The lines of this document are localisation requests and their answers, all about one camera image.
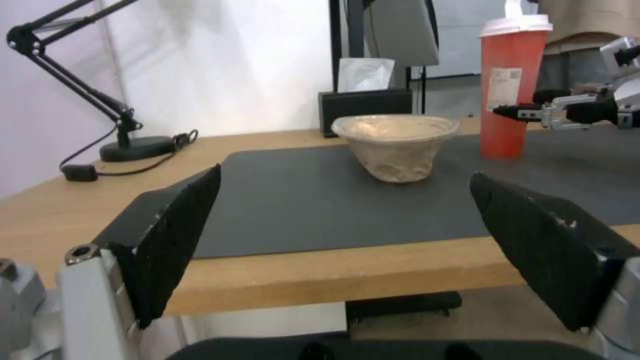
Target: label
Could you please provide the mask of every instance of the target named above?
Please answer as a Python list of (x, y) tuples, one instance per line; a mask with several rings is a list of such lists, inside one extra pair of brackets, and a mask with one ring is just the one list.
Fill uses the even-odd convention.
[(489, 94), (486, 98), (486, 110), (493, 111), (500, 105), (517, 105), (522, 69), (517, 67), (491, 69)]

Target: white lid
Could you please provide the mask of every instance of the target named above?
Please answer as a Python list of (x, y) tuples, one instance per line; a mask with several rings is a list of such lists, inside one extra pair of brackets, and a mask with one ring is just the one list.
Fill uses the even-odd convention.
[(492, 37), (521, 31), (552, 31), (553, 29), (554, 26), (546, 15), (522, 15), (488, 21), (480, 31), (480, 37)]

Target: floor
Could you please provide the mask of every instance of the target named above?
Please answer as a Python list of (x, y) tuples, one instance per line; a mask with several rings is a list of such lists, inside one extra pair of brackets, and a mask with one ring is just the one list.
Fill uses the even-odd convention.
[(588, 335), (567, 331), (526, 286), (461, 292), (463, 305), (442, 313), (384, 316), (352, 325), (357, 339), (550, 340), (587, 346)]

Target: bowl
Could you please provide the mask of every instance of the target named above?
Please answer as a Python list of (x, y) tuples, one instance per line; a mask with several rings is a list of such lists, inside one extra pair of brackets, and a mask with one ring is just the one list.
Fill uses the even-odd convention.
[(345, 138), (367, 171), (389, 183), (427, 178), (442, 143), (460, 122), (423, 115), (362, 115), (337, 119), (332, 130)]

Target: black box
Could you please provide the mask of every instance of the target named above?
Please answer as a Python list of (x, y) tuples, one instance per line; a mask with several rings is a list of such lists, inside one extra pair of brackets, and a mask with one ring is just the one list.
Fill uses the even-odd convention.
[(336, 137), (331, 130), (339, 117), (374, 114), (411, 114), (413, 93), (408, 89), (363, 92), (321, 92), (318, 94), (320, 130), (325, 138)]

